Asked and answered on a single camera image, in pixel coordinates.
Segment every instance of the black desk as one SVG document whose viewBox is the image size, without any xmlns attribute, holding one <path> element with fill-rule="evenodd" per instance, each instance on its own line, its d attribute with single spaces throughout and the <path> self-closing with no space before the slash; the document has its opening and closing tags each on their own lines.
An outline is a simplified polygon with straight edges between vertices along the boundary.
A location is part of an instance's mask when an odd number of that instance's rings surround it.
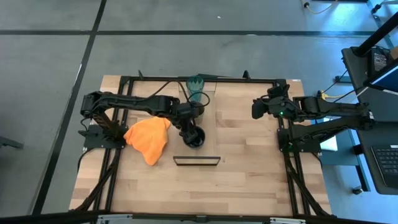
<svg viewBox="0 0 398 224">
<path fill-rule="evenodd" d="M 355 56 L 351 49 L 343 49 L 342 53 L 354 88 L 363 86 L 367 79 L 367 58 Z M 380 194 L 398 195 L 398 189 L 384 185 L 371 151 L 371 146 L 398 144 L 398 96 L 369 88 L 358 96 L 358 100 L 360 103 L 368 102 L 375 121 L 380 121 L 370 131 L 357 131 L 376 190 Z"/>
</svg>

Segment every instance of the gray floor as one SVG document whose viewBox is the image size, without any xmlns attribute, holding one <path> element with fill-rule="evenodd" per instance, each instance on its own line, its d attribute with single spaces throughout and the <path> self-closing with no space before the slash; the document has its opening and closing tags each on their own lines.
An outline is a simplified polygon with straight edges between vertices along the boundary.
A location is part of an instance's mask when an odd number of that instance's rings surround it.
<svg viewBox="0 0 398 224">
<path fill-rule="evenodd" d="M 314 2 L 311 6 L 319 10 L 328 4 Z M 99 5 L 99 0 L 0 0 L 0 29 L 90 30 Z M 396 10 L 387 6 L 377 14 L 385 21 Z M 358 3 L 339 3 L 316 16 L 304 11 L 299 0 L 108 0 L 99 29 L 369 31 L 376 30 L 377 25 L 367 5 Z M 137 75 L 140 69 L 148 76 L 209 73 L 240 77 L 249 70 L 252 77 L 299 78 L 305 93 L 311 95 L 327 88 L 334 76 L 345 71 L 340 50 L 359 45 L 364 39 L 97 36 L 44 212 L 68 209 L 83 144 L 77 133 L 81 129 L 78 107 L 85 93 L 98 90 L 103 75 Z M 0 152 L 2 217 L 29 213 L 87 40 L 88 36 L 0 35 L 0 95 L 7 96 L 0 98 L 0 135 L 25 144 L 21 151 L 4 147 Z M 350 90 L 349 85 L 339 85 L 329 94 Z M 374 189 L 367 195 L 348 194 L 347 189 L 359 185 L 355 170 L 349 167 L 325 167 L 324 173 L 335 215 L 380 222 L 398 220 L 370 212 L 383 204 L 393 206 L 398 197 L 378 195 Z M 386 206 L 381 212 L 390 214 L 392 209 Z"/>
</svg>

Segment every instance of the orange towel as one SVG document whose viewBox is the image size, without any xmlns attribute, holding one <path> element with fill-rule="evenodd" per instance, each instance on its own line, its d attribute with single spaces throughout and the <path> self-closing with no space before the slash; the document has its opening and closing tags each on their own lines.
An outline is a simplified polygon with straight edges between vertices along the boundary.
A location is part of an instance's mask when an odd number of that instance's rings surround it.
<svg viewBox="0 0 398 224">
<path fill-rule="evenodd" d="M 148 165 L 153 166 L 160 158 L 167 143 L 170 121 L 153 117 L 137 122 L 124 134 L 126 143 L 142 152 Z"/>
</svg>

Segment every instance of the wooden table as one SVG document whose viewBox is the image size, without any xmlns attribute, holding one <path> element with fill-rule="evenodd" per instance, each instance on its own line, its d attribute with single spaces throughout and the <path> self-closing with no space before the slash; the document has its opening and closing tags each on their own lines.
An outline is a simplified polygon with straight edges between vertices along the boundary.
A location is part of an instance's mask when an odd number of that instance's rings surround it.
<svg viewBox="0 0 398 224">
<path fill-rule="evenodd" d="M 117 93 L 120 76 L 106 75 L 101 91 Z M 287 80 L 289 96 L 303 96 L 300 80 Z M 149 96 L 164 82 L 135 81 L 133 94 Z M 292 215 L 287 176 L 278 150 L 278 122 L 265 114 L 251 118 L 252 100 L 264 95 L 270 84 L 205 83 L 212 103 L 205 108 L 207 154 L 221 156 L 217 166 L 176 166 L 172 157 L 192 150 L 182 144 L 178 130 L 168 130 L 169 142 L 154 166 L 148 166 L 141 153 L 131 146 L 122 150 L 114 189 L 113 212 L 179 213 L 207 215 Z M 181 97 L 177 83 L 160 93 Z M 107 111 L 111 117 L 113 110 Z M 129 111 L 127 125 L 150 118 Z M 104 149 L 95 149 L 82 160 L 70 208 L 79 206 L 97 184 Z M 305 183 L 317 202 L 330 212 L 319 161 L 310 153 L 300 153 Z M 104 208 L 107 186 L 100 208 Z M 300 191 L 295 186 L 299 212 L 303 213 Z"/>
</svg>

